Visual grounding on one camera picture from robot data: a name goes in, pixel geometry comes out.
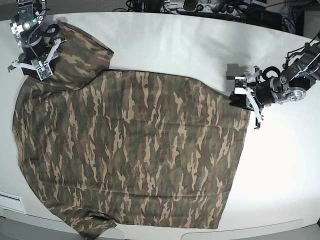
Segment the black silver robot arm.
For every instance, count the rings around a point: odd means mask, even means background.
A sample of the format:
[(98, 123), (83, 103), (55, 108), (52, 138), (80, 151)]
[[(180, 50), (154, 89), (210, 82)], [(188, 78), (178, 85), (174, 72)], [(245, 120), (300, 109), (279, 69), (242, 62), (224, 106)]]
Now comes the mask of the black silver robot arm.
[(272, 104), (302, 100), (320, 80), (320, 44), (305, 43), (301, 51), (286, 58), (283, 70), (270, 66), (260, 70), (255, 66), (253, 75), (234, 78), (234, 91), (229, 99), (234, 107), (261, 111)]
[(22, 69), (25, 76), (43, 81), (53, 75), (58, 48), (66, 39), (57, 37), (60, 27), (55, 23), (41, 29), (50, 10), (46, 0), (18, 0), (17, 4), (10, 29), (23, 53), (7, 70)]

